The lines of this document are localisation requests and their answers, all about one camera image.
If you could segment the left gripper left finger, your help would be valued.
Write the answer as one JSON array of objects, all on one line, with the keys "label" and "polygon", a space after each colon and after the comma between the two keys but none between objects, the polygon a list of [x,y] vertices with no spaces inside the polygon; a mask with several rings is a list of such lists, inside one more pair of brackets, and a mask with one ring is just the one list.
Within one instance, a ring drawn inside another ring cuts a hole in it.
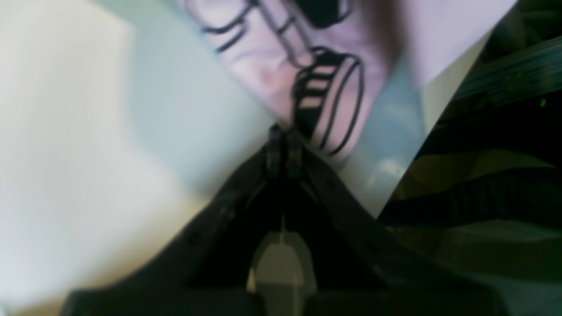
[{"label": "left gripper left finger", "polygon": [[281,212],[263,194],[281,175],[278,126],[259,152],[147,264],[96,290],[72,292],[63,316],[264,316],[262,298],[246,290],[254,254]]}]

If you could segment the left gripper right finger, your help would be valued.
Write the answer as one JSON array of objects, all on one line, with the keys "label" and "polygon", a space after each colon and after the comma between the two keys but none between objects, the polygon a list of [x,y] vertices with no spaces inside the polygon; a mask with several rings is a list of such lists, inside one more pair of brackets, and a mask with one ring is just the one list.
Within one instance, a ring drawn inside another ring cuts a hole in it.
[{"label": "left gripper right finger", "polygon": [[306,316],[507,316],[492,288],[402,246],[339,177],[283,134],[283,172],[299,194],[286,223],[309,248],[317,290]]}]

